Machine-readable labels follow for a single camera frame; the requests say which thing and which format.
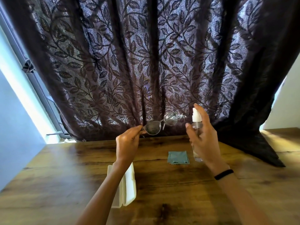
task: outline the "blue cleaning cloth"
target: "blue cleaning cloth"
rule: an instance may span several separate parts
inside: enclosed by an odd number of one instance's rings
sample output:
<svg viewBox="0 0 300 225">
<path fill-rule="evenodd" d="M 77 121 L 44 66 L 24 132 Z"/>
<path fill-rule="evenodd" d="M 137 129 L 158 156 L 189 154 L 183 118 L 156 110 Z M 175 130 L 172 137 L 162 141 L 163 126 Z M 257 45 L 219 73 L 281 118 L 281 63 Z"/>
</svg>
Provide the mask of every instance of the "blue cleaning cloth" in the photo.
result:
<svg viewBox="0 0 300 225">
<path fill-rule="evenodd" d="M 186 151 L 169 151 L 168 163 L 170 164 L 190 164 Z"/>
</svg>

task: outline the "sheer patterned curtain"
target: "sheer patterned curtain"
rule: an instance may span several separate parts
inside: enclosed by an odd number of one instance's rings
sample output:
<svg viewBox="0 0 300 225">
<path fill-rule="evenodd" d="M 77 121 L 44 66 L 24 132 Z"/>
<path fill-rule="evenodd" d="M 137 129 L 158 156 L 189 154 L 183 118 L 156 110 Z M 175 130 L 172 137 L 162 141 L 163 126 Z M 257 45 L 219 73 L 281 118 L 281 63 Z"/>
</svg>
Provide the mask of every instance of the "sheer patterned curtain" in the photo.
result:
<svg viewBox="0 0 300 225">
<path fill-rule="evenodd" d="M 283 166 L 259 133 L 299 52 L 298 0 L 2 0 L 77 140 L 110 140 L 193 103 L 219 139 Z"/>
</svg>

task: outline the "clear plastic bottle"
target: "clear plastic bottle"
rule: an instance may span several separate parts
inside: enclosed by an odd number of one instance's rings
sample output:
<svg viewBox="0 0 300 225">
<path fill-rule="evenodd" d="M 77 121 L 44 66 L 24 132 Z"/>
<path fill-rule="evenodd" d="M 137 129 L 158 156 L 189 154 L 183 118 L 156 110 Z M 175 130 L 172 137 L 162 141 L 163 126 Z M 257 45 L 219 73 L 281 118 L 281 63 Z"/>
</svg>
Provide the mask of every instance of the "clear plastic bottle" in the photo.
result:
<svg viewBox="0 0 300 225">
<path fill-rule="evenodd" d="M 199 114 L 199 112 L 196 110 L 196 108 L 193 108 L 193 116 L 192 116 L 192 120 L 193 120 L 193 123 L 192 123 L 192 127 L 193 129 L 195 130 L 197 136 L 199 136 L 202 132 L 202 127 L 203 127 L 203 124 L 202 124 L 202 118 L 201 118 L 201 115 Z M 202 162 L 202 159 L 199 157 L 199 155 L 195 152 L 194 150 L 194 145 L 193 145 L 193 154 L 194 154 L 194 159 L 197 161 L 197 162 Z"/>
</svg>

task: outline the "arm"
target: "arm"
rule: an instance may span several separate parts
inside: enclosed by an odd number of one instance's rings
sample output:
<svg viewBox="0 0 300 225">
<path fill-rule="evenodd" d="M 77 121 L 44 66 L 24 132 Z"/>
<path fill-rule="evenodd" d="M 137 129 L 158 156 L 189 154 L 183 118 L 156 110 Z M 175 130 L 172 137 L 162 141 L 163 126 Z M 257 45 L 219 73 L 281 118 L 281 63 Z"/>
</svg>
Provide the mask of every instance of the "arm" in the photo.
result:
<svg viewBox="0 0 300 225">
<path fill-rule="evenodd" d="M 136 154 L 141 128 L 141 125 L 130 128 L 116 138 L 117 160 L 112 165 L 112 171 L 92 197 L 76 225 L 106 224 L 117 188 Z"/>
<path fill-rule="evenodd" d="M 215 176 L 229 169 L 229 166 L 221 158 L 217 132 L 210 124 L 208 114 L 201 106 L 197 104 L 194 106 L 201 114 L 203 129 L 202 133 L 197 136 L 192 126 L 187 123 L 187 134 L 195 146 L 196 153 L 200 155 Z M 272 224 L 234 174 L 229 174 L 217 182 L 237 210 L 243 224 Z"/>
</svg>

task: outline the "black wristband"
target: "black wristband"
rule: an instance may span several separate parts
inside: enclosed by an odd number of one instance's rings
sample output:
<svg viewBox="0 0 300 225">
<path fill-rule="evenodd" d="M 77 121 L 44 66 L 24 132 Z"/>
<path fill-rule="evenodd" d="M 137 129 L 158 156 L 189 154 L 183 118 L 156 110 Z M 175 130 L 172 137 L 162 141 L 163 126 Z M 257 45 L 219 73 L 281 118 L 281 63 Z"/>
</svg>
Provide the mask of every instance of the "black wristband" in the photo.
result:
<svg viewBox="0 0 300 225">
<path fill-rule="evenodd" d="M 229 170 L 225 170 L 223 171 L 221 174 L 218 174 L 215 176 L 215 179 L 216 180 L 220 180 L 221 178 L 224 178 L 225 176 L 229 175 L 229 174 L 232 174 L 233 173 L 233 170 L 229 169 Z"/>
</svg>

